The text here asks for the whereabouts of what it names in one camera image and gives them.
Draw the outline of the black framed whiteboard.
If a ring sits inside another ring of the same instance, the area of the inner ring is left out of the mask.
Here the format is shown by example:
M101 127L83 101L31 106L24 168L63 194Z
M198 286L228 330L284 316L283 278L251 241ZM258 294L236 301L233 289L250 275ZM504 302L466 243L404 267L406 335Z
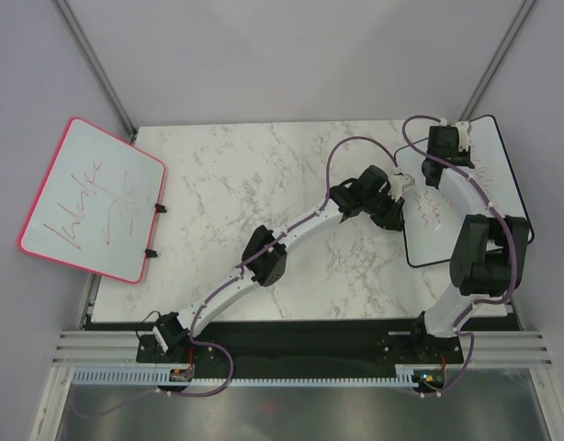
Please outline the black framed whiteboard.
M484 115L471 121L469 173L479 182L502 215L523 217L528 213L504 145L496 118ZM428 187L422 173L424 157L410 147L396 153L403 173L415 188L404 194L404 237L408 264L431 266L448 261L453 253L464 215L447 194Z

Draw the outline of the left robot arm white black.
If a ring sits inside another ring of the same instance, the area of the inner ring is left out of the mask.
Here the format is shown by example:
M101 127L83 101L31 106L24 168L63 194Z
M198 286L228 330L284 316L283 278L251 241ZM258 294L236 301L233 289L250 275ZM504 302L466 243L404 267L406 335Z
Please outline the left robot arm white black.
M157 351L170 362L186 357L189 344L204 328L245 295L267 288L282 278L289 255L315 234L361 213L381 229L401 232L404 194L414 179L399 171L389 175L370 165L358 178L328 187L325 199L291 223L254 230L242 261L204 300L162 315L152 328Z

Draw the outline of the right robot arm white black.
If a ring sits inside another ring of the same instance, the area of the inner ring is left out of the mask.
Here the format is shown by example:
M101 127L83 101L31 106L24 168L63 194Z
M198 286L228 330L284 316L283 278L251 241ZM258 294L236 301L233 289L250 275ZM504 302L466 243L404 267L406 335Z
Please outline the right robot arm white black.
M425 184L455 203L463 216L449 261L451 284L420 314L408 340L410 355L429 362L449 350L463 325L484 305L500 305L520 285L529 236L523 217L502 215L471 170L469 123L437 119L429 128L421 170Z

